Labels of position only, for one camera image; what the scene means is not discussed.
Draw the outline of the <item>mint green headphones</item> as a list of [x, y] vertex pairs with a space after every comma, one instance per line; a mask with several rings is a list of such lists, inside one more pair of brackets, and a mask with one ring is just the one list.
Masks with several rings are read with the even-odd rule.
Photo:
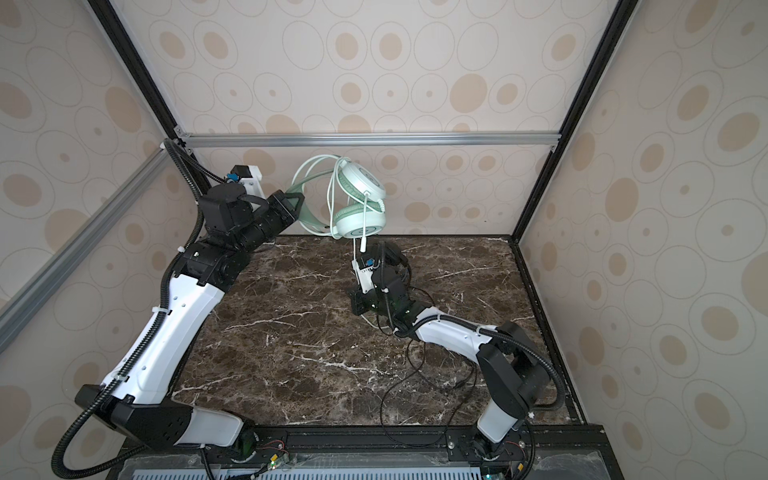
[[309, 158], [299, 167], [288, 192], [304, 193], [307, 184], [325, 176], [330, 177], [326, 189], [329, 220], [322, 222], [303, 206], [300, 225], [315, 236], [360, 240], [360, 248], [365, 251], [368, 238], [386, 226], [385, 187], [369, 170], [349, 158], [324, 154]]

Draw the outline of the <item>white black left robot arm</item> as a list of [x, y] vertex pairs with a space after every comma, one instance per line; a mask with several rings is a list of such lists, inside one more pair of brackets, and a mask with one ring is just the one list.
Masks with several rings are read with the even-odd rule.
[[[244, 165], [202, 191], [191, 173], [201, 165], [173, 141], [165, 140], [163, 146], [193, 194], [196, 223], [162, 276], [159, 303], [141, 335], [101, 384], [78, 392], [76, 401], [83, 410], [51, 458], [52, 472], [62, 479], [96, 475], [145, 450], [215, 446], [229, 450], [237, 463], [256, 454], [258, 437], [247, 420], [179, 403], [171, 390], [206, 318], [253, 252], [298, 220], [305, 197], [302, 191], [281, 190], [261, 197], [255, 168]], [[99, 465], [70, 468], [66, 451], [93, 416], [138, 445]]]

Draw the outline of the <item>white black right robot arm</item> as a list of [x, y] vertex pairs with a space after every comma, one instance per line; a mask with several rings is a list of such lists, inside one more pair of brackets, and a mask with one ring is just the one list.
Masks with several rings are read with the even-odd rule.
[[393, 336], [437, 345], [476, 365], [489, 394], [472, 437], [481, 458], [492, 459], [531, 413], [556, 411], [565, 403], [562, 376], [519, 325], [475, 324], [413, 298], [410, 262], [395, 243], [361, 241], [352, 266], [355, 315], [372, 313]]

